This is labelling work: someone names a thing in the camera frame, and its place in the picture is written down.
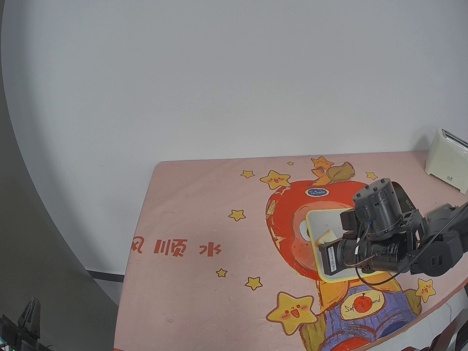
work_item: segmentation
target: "table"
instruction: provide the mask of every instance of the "table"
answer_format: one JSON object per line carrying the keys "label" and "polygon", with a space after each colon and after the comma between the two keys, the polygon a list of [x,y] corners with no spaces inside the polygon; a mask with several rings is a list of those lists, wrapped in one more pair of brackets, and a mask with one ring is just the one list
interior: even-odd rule
{"label": "table", "polygon": [[[468,282],[468,256],[437,278],[325,283],[301,222],[311,209],[351,207],[355,192],[384,177],[423,215],[466,202],[426,175],[426,154],[160,163],[130,251],[114,350],[365,350],[406,331]],[[308,191],[316,188],[325,191]]]}

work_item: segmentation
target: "bread slice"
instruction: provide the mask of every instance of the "bread slice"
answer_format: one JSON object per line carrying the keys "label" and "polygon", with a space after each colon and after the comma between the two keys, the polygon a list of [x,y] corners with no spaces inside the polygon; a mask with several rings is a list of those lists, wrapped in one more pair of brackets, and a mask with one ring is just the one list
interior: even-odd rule
{"label": "bread slice", "polygon": [[331,231],[331,229],[328,229],[328,231],[324,235],[322,235],[319,239],[317,239],[317,241],[315,242],[315,245],[318,247],[320,244],[333,242],[336,239],[337,237],[335,233]]}

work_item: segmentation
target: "star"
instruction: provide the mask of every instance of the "star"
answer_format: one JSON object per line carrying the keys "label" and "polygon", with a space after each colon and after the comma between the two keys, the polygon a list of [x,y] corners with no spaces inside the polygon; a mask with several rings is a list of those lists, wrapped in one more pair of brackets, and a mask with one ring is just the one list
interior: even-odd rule
{"label": "star", "polygon": [[234,209],[232,209],[231,214],[228,217],[230,217],[231,219],[235,219],[236,221],[239,221],[240,219],[245,219],[244,210],[241,209],[240,211],[235,211]]}
{"label": "star", "polygon": [[317,317],[312,312],[312,303],[312,296],[296,298],[286,292],[279,292],[277,306],[266,315],[266,319],[280,322],[286,335],[290,336],[296,332],[299,325],[317,321]]}
{"label": "star", "polygon": [[274,190],[279,186],[290,187],[290,184],[288,182],[288,179],[290,178],[291,176],[288,174],[280,174],[278,172],[275,172],[274,170],[270,170],[268,175],[266,177],[261,178],[260,180],[268,184],[270,190]]}
{"label": "star", "polygon": [[366,174],[367,174],[366,177],[372,179],[373,181],[375,181],[375,179],[378,178],[378,177],[374,174],[374,172],[370,172],[370,173],[366,172]]}
{"label": "star", "polygon": [[284,241],[286,238],[285,237],[280,237],[278,235],[275,234],[275,232],[273,231],[273,229],[270,227],[270,234],[272,235],[272,238],[273,238],[273,242],[276,244],[276,248],[278,249],[279,251],[279,243]]}
{"label": "star", "polygon": [[256,288],[263,286],[260,283],[260,277],[257,277],[257,278],[248,277],[248,279],[249,279],[249,282],[247,282],[245,285],[247,287],[250,287],[252,291],[255,291]]}
{"label": "star", "polygon": [[436,291],[432,287],[432,280],[424,281],[418,278],[418,289],[416,290],[416,296],[423,298],[424,303],[429,299],[430,296],[436,294]]}
{"label": "star", "polygon": [[225,277],[227,271],[223,270],[223,268],[219,268],[219,271],[217,271],[216,273],[218,273],[218,277]]}
{"label": "star", "polygon": [[252,173],[252,170],[249,170],[249,171],[243,170],[241,175],[242,177],[245,177],[245,178],[250,178],[250,177],[255,176],[255,174]]}
{"label": "star", "polygon": [[325,170],[328,170],[333,165],[335,165],[334,162],[328,161],[323,156],[320,156],[318,159],[311,159],[311,160],[313,162],[314,167],[323,167]]}

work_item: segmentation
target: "white wall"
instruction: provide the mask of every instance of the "white wall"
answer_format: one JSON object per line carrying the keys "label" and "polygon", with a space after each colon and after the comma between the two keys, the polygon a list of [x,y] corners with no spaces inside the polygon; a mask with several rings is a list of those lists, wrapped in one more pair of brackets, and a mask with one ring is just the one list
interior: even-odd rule
{"label": "white wall", "polygon": [[7,0],[5,90],[50,215],[123,273],[162,160],[468,137],[468,0]]}

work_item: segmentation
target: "toaster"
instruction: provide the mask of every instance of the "toaster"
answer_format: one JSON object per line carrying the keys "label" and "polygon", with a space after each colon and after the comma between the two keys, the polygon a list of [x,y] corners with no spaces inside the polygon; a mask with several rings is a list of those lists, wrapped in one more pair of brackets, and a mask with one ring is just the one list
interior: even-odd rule
{"label": "toaster", "polygon": [[468,143],[447,130],[438,129],[430,145],[425,171],[466,194]]}

